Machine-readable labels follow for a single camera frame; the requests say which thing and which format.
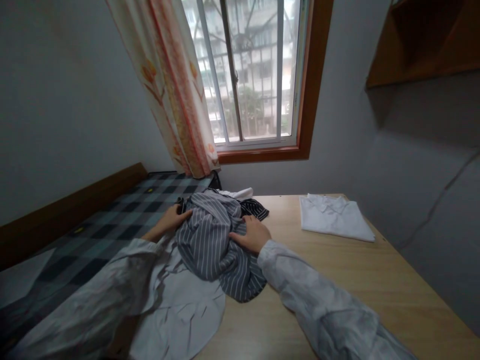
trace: white sleeve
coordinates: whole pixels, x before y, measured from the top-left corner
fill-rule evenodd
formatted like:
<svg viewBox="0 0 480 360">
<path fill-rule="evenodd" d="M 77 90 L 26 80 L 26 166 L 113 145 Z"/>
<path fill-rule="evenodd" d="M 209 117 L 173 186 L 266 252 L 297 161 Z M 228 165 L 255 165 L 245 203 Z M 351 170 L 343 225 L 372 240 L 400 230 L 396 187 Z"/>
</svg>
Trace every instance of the white sleeve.
<svg viewBox="0 0 480 360">
<path fill-rule="evenodd" d="M 258 264 L 321 359 L 416 359 L 372 309 L 284 245 L 269 240 Z"/>
<path fill-rule="evenodd" d="M 141 297 L 159 244 L 134 239 L 35 326 L 9 359 L 96 359 Z"/>
</svg>

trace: tree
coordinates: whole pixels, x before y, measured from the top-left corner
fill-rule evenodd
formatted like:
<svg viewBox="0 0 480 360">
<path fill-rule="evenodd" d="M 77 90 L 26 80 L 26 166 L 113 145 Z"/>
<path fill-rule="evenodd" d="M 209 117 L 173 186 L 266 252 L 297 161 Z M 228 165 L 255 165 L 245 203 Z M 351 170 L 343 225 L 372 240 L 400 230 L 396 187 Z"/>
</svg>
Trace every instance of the tree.
<svg viewBox="0 0 480 360">
<path fill-rule="evenodd" d="M 240 108 L 240 120 L 242 133 L 245 136 L 258 135 L 258 119 L 264 117 L 262 99 L 250 87 L 241 86 L 238 89 L 238 99 Z M 229 98 L 223 102 L 225 121 L 230 136 L 237 135 L 237 115 L 235 112 L 234 95 L 231 91 Z"/>
</svg>

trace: curtain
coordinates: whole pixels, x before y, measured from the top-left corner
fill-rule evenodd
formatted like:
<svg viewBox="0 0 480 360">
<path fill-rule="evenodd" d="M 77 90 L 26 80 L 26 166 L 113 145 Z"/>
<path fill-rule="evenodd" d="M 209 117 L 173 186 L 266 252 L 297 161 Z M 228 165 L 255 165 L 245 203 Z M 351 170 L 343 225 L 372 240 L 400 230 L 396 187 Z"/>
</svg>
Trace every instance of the curtain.
<svg viewBox="0 0 480 360">
<path fill-rule="evenodd" d="M 197 179 L 219 169 L 204 86 L 182 1 L 106 3 L 175 169 Z"/>
</svg>

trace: wooden table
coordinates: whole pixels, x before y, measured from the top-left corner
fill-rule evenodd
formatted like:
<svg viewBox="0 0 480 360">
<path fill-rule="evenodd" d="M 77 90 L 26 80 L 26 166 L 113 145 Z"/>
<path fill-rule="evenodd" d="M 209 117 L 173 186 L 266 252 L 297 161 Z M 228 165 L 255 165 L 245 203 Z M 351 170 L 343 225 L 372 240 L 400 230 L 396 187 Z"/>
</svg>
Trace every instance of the wooden table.
<svg viewBox="0 0 480 360">
<path fill-rule="evenodd" d="M 326 277 L 375 310 L 419 359 L 480 359 L 480 339 L 388 241 L 375 243 L 301 230 L 297 195 L 256 196 L 263 223 Z M 196 359 L 315 359 L 295 316 L 267 285 L 252 301 L 226 297 L 220 329 Z"/>
</svg>

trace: gray wall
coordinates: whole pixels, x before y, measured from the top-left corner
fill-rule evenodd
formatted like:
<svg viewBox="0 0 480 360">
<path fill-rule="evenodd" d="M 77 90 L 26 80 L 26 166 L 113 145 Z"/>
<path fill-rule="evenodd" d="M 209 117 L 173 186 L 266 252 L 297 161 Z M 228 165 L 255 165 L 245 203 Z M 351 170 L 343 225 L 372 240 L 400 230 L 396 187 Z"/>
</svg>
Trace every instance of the gray wall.
<svg viewBox="0 0 480 360">
<path fill-rule="evenodd" d="M 352 197 L 401 248 L 444 187 L 480 147 L 480 73 L 398 88 Z M 442 197 L 400 252 L 480 335 L 480 158 Z"/>
<path fill-rule="evenodd" d="M 352 192 L 377 133 L 365 80 L 389 4 L 335 0 L 310 159 L 223 165 L 225 189 L 252 187 L 257 195 Z"/>
<path fill-rule="evenodd" d="M 0 52 L 0 225 L 134 163 L 172 166 L 104 1 L 1 1 Z"/>
</svg>

